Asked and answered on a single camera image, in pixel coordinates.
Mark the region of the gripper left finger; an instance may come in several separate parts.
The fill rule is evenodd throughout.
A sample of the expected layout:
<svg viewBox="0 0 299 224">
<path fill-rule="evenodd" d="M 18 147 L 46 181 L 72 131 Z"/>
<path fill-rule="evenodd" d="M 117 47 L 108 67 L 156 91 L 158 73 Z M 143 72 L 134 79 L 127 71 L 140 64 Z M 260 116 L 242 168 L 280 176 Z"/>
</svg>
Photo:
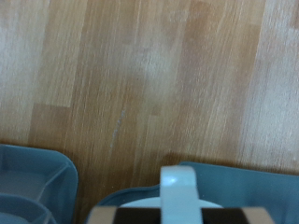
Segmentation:
<svg viewBox="0 0 299 224">
<path fill-rule="evenodd" d="M 158 208 L 96 206 L 86 224 L 161 224 Z"/>
</svg>

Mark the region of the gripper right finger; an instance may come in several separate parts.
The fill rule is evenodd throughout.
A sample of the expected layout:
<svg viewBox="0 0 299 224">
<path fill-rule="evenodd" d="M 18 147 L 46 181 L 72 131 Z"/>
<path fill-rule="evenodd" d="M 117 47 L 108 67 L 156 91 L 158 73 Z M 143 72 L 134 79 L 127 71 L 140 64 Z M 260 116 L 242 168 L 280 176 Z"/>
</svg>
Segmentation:
<svg viewBox="0 0 299 224">
<path fill-rule="evenodd" d="M 262 207 L 203 208 L 204 224 L 275 224 Z"/>
</svg>

